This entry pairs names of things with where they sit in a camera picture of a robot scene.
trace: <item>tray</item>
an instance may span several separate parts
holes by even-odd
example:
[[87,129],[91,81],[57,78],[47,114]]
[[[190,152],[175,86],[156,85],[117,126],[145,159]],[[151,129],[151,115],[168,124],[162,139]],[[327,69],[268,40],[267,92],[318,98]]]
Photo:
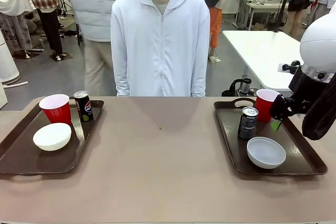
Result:
[[294,124],[286,119],[278,131],[273,131],[270,123],[257,123],[256,136],[264,136],[278,142],[286,151],[285,162],[275,169],[262,169],[254,165],[247,156],[247,142],[238,138],[241,110],[238,101],[255,101],[239,98],[232,102],[215,102],[215,111],[221,124],[224,139],[234,168],[245,175],[300,176],[323,175],[328,168],[320,156],[310,146]]
[[70,104],[71,139],[62,149],[47,152],[33,142],[34,134],[50,124],[37,104],[0,143],[0,174],[33,176],[62,174],[74,169],[79,163],[103,105],[103,101],[91,101],[94,120],[81,123],[76,105]]

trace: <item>tray rim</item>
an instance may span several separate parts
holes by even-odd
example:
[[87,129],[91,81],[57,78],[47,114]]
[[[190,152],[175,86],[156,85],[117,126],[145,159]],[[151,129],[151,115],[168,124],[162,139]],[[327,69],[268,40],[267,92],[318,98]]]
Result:
[[[70,96],[69,97],[70,98],[70,100],[69,100],[69,102],[71,101],[71,100],[74,100],[75,98],[74,97],[72,97],[72,96]],[[98,113],[98,115],[97,115],[97,117],[96,117],[96,119],[95,119],[95,121],[98,121],[98,119],[99,119],[99,117],[100,117],[100,115],[101,115],[101,112],[102,112],[102,110],[103,110],[103,106],[104,106],[104,101],[103,100],[90,100],[91,101],[91,103],[92,102],[98,102],[98,103],[100,103],[101,105],[99,106],[99,107],[96,107],[96,108],[99,108],[100,109],[100,112]],[[71,108],[74,108],[74,106],[76,106],[75,104],[70,104],[70,107]],[[17,127],[20,125],[20,124],[23,124],[24,123],[24,120],[26,119],[26,118],[31,118],[31,121],[30,121],[30,123],[28,124],[28,125],[30,125],[31,124],[31,122],[32,122],[32,120],[34,119],[34,118],[36,118],[36,116],[39,114],[39,113],[41,113],[41,111],[42,111],[42,109],[39,107],[39,102],[37,102],[37,104],[35,104],[29,111],[28,111],[28,113],[13,127],[13,129],[4,137],[4,139],[2,140],[2,142],[0,143],[0,145],[2,145],[2,144],[6,144],[5,143],[5,140],[6,140],[6,138],[10,135],[10,134],[12,134],[16,129],[17,129]],[[86,141],[90,138],[90,135],[91,135],[91,132],[94,130],[94,128],[96,127],[96,123],[93,125],[93,127],[92,127],[92,130],[89,132],[89,134],[88,134],[88,136],[87,136],[87,138],[86,138]],[[5,153],[6,153],[7,151],[5,151],[3,154],[2,153],[0,153],[0,161],[1,161],[1,158],[5,155]],[[5,175],[11,175],[11,176],[24,176],[24,177],[29,177],[29,176],[39,176],[39,175],[57,175],[57,174],[67,174],[67,173],[69,173],[70,171],[72,171],[78,164],[79,164],[79,162],[80,162],[80,159],[81,159],[81,157],[78,159],[78,162],[75,162],[75,164],[74,165],[72,165],[72,163],[70,164],[71,165],[71,167],[69,167],[69,168],[67,168],[65,171],[63,171],[63,172],[34,172],[34,173],[9,173],[9,172],[1,172],[1,170],[0,170],[0,176],[5,176]]]
[[302,136],[302,138],[304,139],[304,141],[306,142],[306,144],[311,148],[311,150],[314,152],[314,154],[320,159],[320,162],[322,162],[322,164],[325,166],[325,171],[324,172],[321,172],[321,173],[277,173],[277,174],[265,174],[265,173],[244,173],[242,172],[241,170],[238,169],[238,167],[236,166],[235,162],[234,162],[234,159],[233,159],[233,156],[232,156],[232,150],[231,148],[229,147],[229,143],[227,141],[227,133],[226,131],[224,130],[224,127],[223,127],[223,124],[222,124],[222,121],[219,119],[219,112],[218,110],[220,110],[218,108],[218,104],[223,104],[223,103],[226,103],[226,104],[229,104],[230,107],[226,108],[226,109],[243,109],[247,106],[236,106],[235,104],[239,101],[248,101],[248,102],[252,102],[253,105],[255,105],[256,101],[255,100],[252,100],[250,98],[238,98],[238,99],[235,99],[235,100],[232,100],[232,101],[217,101],[217,102],[214,102],[214,108],[215,108],[215,112],[216,112],[216,117],[217,117],[217,120],[220,124],[220,128],[222,130],[222,133],[223,133],[223,137],[224,137],[224,140],[225,140],[225,144],[226,144],[226,147],[227,147],[227,150],[230,154],[230,158],[231,158],[231,162],[232,162],[232,165],[234,167],[234,169],[236,171],[238,171],[239,173],[243,174],[243,175],[247,175],[247,176],[292,176],[292,177],[297,177],[297,176],[320,176],[320,175],[324,175],[328,172],[328,167],[327,165],[325,164],[325,162],[322,160],[322,158],[320,157],[320,155],[315,151],[315,149],[309,144],[309,142],[302,136],[301,132],[296,128],[296,126],[293,124],[293,122],[290,120],[290,119],[286,119],[283,121],[283,125],[286,126],[287,130],[289,131],[288,127],[291,127],[291,130],[292,131],[296,131],[295,133],[296,134],[300,134]]

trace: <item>red plastic cup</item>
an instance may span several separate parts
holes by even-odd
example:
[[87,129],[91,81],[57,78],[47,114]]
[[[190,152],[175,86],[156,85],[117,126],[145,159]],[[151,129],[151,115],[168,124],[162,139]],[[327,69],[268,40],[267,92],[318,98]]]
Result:
[[54,94],[40,101],[39,106],[43,109],[51,123],[66,123],[71,125],[71,112],[69,97],[65,94]]
[[268,123],[271,120],[269,109],[278,95],[280,95],[279,92],[270,89],[259,89],[257,91],[256,109],[259,111],[259,122]]

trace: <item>black soda can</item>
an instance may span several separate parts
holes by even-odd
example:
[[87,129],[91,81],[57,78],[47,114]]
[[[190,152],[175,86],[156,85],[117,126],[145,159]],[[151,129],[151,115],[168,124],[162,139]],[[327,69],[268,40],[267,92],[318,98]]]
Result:
[[87,91],[78,91],[74,95],[76,107],[81,122],[89,122],[93,119],[93,112],[89,94]]
[[238,128],[238,136],[243,140],[250,140],[255,133],[257,126],[258,110],[253,107],[243,108],[240,124]]

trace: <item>pepsi logo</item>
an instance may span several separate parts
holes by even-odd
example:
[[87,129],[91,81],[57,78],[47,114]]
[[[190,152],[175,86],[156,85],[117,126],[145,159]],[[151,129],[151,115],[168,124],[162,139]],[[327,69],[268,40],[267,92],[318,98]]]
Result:
[[88,103],[85,105],[85,111],[88,112],[89,114],[92,112],[92,107],[91,107],[91,102],[88,101]]

